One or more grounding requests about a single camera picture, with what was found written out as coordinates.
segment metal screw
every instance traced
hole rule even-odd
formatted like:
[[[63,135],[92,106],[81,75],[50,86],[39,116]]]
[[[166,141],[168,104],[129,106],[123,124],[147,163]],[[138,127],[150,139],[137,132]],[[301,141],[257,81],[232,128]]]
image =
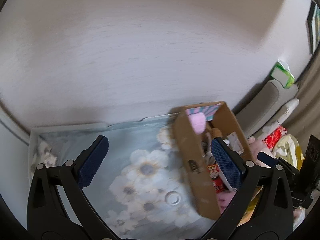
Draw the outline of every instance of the metal screw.
[[[37,165],[37,170],[41,170],[43,167],[44,167],[44,164],[40,163],[40,164]]]
[[[283,167],[280,164],[276,165],[277,170],[282,171]]]
[[[247,165],[248,167],[253,167],[253,162],[252,161],[246,161],[245,165]]]
[[[66,165],[66,166],[71,166],[73,163],[74,163],[73,160],[67,160],[67,161],[65,162],[65,165]]]

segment white wall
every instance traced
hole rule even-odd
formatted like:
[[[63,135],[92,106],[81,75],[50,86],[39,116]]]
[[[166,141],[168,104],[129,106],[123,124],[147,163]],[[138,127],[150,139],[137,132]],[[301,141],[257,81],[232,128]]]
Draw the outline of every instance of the white wall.
[[[0,192],[15,218],[27,228],[28,144],[2,123],[0,108]]]
[[[27,128],[225,100],[310,59],[310,0],[8,0],[0,100]]]

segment beige cushion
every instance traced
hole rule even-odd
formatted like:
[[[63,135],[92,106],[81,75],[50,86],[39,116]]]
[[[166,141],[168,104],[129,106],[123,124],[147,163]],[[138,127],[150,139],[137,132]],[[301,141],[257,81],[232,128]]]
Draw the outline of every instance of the beige cushion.
[[[279,127],[299,105],[299,99],[294,98],[286,102],[280,110],[253,136],[256,140],[264,140],[269,134]]]
[[[294,98],[298,87],[284,89],[277,80],[269,80],[258,95],[236,115],[246,137],[258,131],[286,102]]]

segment blue gripper pad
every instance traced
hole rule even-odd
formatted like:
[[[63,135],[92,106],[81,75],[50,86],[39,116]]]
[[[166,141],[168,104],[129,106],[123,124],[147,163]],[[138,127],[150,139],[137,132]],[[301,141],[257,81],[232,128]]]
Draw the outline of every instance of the blue gripper pad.
[[[273,166],[276,166],[276,164],[278,163],[277,159],[272,158],[271,156],[269,156],[264,152],[259,152],[257,155],[257,159],[271,168],[273,168]]]
[[[88,150],[85,150],[84,154],[88,154],[88,156],[77,172],[80,189],[90,185],[108,150],[109,140],[102,135],[98,136]]]
[[[239,189],[242,185],[245,167],[238,153],[231,151],[220,137],[212,140],[211,153],[230,186]]]

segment tissue box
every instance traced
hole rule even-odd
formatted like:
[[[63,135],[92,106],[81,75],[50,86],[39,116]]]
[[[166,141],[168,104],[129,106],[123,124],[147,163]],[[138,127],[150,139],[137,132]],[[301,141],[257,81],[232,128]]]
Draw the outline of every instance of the tissue box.
[[[217,220],[220,217],[216,190],[212,185],[212,179],[203,158],[204,152],[201,146],[201,135],[197,135],[194,132],[186,110],[218,104],[220,104],[219,108],[214,113],[213,119],[210,121],[211,124],[222,132],[223,138],[235,132],[244,149],[244,152],[241,154],[242,159],[244,161],[252,160],[249,144],[236,117],[225,102],[185,106],[173,125],[174,137],[177,140],[183,165],[187,170],[191,190],[195,197],[197,212],[201,216],[212,220]]]
[[[274,65],[271,76],[286,89],[294,83],[294,76],[291,74],[289,66],[280,60]]]

